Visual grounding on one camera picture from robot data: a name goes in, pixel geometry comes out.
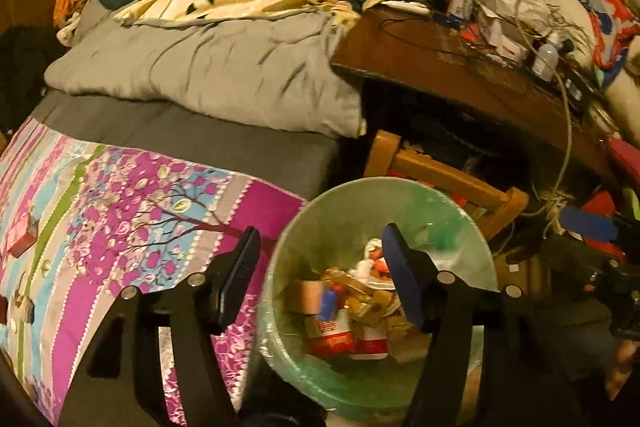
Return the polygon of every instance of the wooden desk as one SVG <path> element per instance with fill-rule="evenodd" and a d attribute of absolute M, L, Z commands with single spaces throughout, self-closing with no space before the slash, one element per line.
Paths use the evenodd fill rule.
<path fill-rule="evenodd" d="M 462 38 L 416 17 L 385 6 L 366 11 L 341 42 L 332 65 L 338 71 L 389 80 L 473 107 L 564 152 L 566 122 L 561 100 L 516 70 L 469 58 L 478 54 Z M 388 20 L 401 22 L 386 23 Z M 577 121 L 572 158 L 617 186 L 605 153 Z"/>

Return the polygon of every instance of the green trash can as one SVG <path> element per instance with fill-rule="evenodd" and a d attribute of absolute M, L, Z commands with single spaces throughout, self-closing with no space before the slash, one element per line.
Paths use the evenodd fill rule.
<path fill-rule="evenodd" d="M 289 223 L 274 250 L 259 310 L 260 352 L 283 380 L 337 415 L 359 421 L 398 417 L 411 402 L 423 361 L 321 360 L 307 354 L 303 315 L 284 307 L 290 280 L 354 267 L 369 239 L 396 223 L 409 247 L 429 251 L 440 269 L 497 290 L 489 248 L 471 218 L 444 194 L 400 178 L 363 178 L 322 194 Z M 482 327 L 469 370 L 482 359 Z"/>

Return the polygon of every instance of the floral bedspread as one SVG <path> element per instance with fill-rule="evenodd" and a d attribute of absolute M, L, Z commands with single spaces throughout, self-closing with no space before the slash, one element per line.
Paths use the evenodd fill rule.
<path fill-rule="evenodd" d="M 215 146 L 215 140 L 203 143 Z M 0 294 L 33 301 L 34 321 L 12 312 L 0 345 L 55 425 L 84 350 L 126 285 L 175 286 L 235 247 L 245 227 L 262 256 L 236 323 L 212 341 L 234 404 L 244 391 L 262 280 L 275 241 L 302 198 L 246 174 L 139 149 L 72 139 L 28 120 L 0 159 Z M 6 235 L 24 213 L 36 244 L 18 259 Z M 170 335 L 161 331 L 168 413 L 184 422 Z"/>

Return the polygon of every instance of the plastic bottle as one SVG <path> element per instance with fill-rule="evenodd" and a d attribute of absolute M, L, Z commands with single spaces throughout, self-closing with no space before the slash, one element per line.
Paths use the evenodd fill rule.
<path fill-rule="evenodd" d="M 540 46 L 538 56 L 536 60 L 533 61 L 531 71 L 545 82 L 551 81 L 554 71 L 558 66 L 558 60 L 560 59 L 558 49 L 560 46 L 560 34 L 558 32 L 552 32 L 546 39 L 546 42 Z"/>
<path fill-rule="evenodd" d="M 449 4 L 449 15 L 466 20 L 471 12 L 469 7 L 470 0 L 451 0 Z"/>

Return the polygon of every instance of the wooden chair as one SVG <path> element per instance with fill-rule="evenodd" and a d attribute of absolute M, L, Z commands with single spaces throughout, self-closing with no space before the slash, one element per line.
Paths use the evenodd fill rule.
<path fill-rule="evenodd" d="M 386 176 L 389 171 L 433 184 L 450 194 L 460 194 L 471 204 L 486 212 L 474 218 L 486 239 L 491 239 L 513 222 L 524 210 L 529 197 L 511 187 L 502 192 L 465 172 L 436 162 L 426 154 L 400 150 L 400 137 L 387 131 L 378 131 L 369 152 L 364 177 Z"/>

